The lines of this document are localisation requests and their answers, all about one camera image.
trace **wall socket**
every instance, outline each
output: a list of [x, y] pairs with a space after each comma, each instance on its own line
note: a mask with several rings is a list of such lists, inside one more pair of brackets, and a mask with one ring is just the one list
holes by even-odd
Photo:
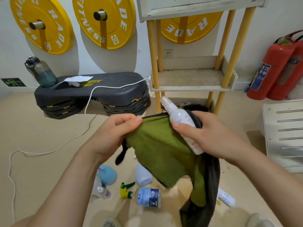
[[173, 49], [163, 50], [163, 59], [171, 59], [173, 57], [173, 54], [174, 54]]

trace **white shoe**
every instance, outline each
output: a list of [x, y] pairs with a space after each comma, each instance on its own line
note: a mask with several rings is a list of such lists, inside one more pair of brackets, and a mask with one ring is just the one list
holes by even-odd
[[250, 216], [245, 227], [275, 227], [275, 224], [270, 219], [254, 213]]
[[109, 219], [105, 220], [102, 227], [121, 227], [121, 225], [116, 219], [109, 218]]

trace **green cloth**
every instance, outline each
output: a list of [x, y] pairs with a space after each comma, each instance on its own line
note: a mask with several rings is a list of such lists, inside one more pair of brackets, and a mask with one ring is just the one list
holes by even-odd
[[148, 169], [165, 187], [173, 187], [184, 175], [191, 178], [192, 202], [206, 205], [205, 162], [202, 155], [195, 155], [181, 135], [176, 132], [169, 116], [144, 118], [142, 125], [125, 136], [127, 147], [135, 149], [140, 164]]

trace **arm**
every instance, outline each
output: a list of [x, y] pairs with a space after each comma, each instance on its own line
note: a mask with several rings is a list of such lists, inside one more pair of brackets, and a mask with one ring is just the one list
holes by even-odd
[[194, 113], [203, 122], [202, 129], [178, 122], [173, 123], [173, 128], [196, 141], [206, 153], [239, 167], [283, 226], [302, 225], [303, 184], [283, 167], [241, 140], [214, 114]]
[[99, 165], [118, 149], [123, 136], [141, 122], [142, 118], [133, 114], [110, 116], [78, 150], [58, 184], [26, 226], [81, 227]]

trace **yellow and green spray trigger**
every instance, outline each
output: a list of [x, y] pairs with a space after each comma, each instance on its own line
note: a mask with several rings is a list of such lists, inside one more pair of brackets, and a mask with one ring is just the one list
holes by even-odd
[[131, 188], [135, 182], [125, 185], [124, 183], [121, 183], [120, 186], [120, 200], [123, 198], [131, 199], [133, 192], [129, 191], [127, 192], [127, 189]]

